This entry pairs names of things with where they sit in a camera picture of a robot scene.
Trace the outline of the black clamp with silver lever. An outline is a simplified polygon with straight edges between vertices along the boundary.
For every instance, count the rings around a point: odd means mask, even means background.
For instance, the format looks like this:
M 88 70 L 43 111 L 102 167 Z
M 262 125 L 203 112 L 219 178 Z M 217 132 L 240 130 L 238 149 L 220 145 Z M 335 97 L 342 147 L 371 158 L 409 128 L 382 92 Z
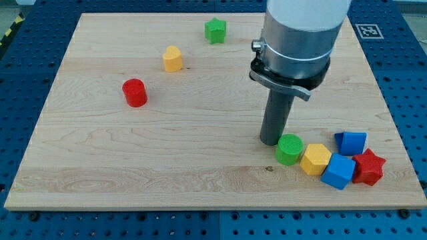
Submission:
M 330 60 L 327 61 L 326 66 L 316 75 L 305 79 L 293 79 L 270 71 L 258 57 L 255 57 L 250 64 L 251 71 L 249 76 L 251 80 L 258 82 L 272 91 L 308 101 L 311 97 L 311 90 L 322 84 L 329 66 Z

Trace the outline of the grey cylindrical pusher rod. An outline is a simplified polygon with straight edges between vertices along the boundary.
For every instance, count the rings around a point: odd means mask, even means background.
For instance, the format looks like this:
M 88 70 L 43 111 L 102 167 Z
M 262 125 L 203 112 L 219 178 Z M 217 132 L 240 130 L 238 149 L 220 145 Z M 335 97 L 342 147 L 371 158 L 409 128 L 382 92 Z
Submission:
M 278 144 L 293 101 L 294 96 L 270 90 L 260 130 L 260 140 L 262 143 L 270 146 Z

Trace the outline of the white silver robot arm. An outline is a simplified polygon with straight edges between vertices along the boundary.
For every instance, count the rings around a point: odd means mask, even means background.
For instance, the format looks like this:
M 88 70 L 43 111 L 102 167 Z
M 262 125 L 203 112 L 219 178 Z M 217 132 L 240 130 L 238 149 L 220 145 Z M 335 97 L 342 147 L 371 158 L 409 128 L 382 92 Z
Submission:
M 250 79 L 270 90 L 260 140 L 276 145 L 296 97 L 308 101 L 330 66 L 350 0 L 268 0 Z

